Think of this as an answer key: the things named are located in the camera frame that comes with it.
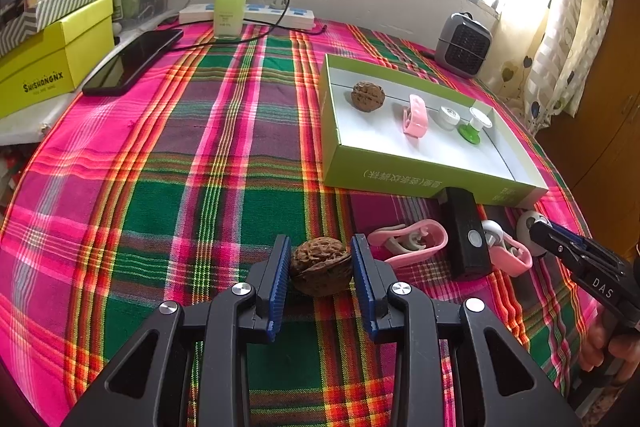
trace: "phone screen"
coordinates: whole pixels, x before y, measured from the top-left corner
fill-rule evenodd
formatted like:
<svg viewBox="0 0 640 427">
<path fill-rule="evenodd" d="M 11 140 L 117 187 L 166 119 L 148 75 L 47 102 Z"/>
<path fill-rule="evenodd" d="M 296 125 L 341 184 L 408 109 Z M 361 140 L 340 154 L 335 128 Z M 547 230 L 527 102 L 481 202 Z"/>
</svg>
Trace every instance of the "phone screen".
<svg viewBox="0 0 640 427">
<path fill-rule="evenodd" d="M 145 32 L 127 44 L 117 55 L 107 62 L 84 84 L 83 92 L 91 90 L 122 89 L 132 78 L 140 75 L 143 66 L 151 66 L 151 58 L 168 44 L 182 36 L 181 30 L 160 30 Z"/>
</svg>

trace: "human hand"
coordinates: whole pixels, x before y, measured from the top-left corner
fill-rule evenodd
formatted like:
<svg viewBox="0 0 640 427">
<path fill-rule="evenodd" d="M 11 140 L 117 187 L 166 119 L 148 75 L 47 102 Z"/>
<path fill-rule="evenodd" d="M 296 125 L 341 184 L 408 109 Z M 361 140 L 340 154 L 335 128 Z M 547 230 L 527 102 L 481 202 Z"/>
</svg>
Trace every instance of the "human hand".
<svg viewBox="0 0 640 427">
<path fill-rule="evenodd" d="M 589 327 L 587 336 L 580 346 L 578 363 L 585 371 L 599 367 L 604 361 L 604 347 L 607 345 L 607 330 L 602 324 L 602 311 Z M 625 383 L 629 380 L 640 363 L 640 334 L 631 333 L 613 337 L 609 343 L 609 352 L 625 363 L 618 371 L 615 382 Z"/>
</svg>

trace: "walnut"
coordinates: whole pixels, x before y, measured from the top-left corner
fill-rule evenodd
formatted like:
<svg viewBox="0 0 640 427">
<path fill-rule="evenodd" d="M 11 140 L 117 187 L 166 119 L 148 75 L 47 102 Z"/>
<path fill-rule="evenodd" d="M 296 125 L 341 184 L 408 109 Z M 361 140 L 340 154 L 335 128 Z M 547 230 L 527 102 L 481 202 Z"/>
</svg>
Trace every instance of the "walnut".
<svg viewBox="0 0 640 427">
<path fill-rule="evenodd" d="M 351 102 L 360 111 L 375 111 L 385 102 L 385 92 L 371 82 L 358 82 L 351 91 Z"/>
<path fill-rule="evenodd" d="M 316 237 L 297 247 L 289 274 L 293 286 L 313 297 L 332 295 L 349 287 L 351 253 L 337 239 Z"/>
</svg>

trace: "gray heater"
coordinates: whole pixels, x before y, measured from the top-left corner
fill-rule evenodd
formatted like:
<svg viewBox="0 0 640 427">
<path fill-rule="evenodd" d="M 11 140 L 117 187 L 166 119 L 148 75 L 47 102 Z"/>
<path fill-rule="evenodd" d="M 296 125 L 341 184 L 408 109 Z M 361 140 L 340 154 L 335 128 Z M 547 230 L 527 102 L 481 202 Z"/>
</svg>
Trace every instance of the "gray heater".
<svg viewBox="0 0 640 427">
<path fill-rule="evenodd" d="M 478 74 L 490 45 L 487 28 L 469 13 L 454 13 L 440 33 L 433 58 L 446 70 L 470 78 Z"/>
</svg>

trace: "wooden cabinet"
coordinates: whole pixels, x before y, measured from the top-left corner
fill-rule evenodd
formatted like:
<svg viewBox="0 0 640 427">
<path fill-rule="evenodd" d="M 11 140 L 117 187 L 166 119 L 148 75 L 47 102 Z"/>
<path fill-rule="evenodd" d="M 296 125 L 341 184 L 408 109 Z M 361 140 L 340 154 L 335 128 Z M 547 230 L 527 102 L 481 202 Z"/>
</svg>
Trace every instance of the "wooden cabinet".
<svg viewBox="0 0 640 427">
<path fill-rule="evenodd" d="M 640 236 L 640 97 L 602 156 L 572 190 L 593 237 L 626 253 Z"/>
<path fill-rule="evenodd" d="M 555 116 L 536 139 L 569 188 L 593 167 L 640 93 L 640 0 L 614 0 L 575 118 Z"/>
</svg>

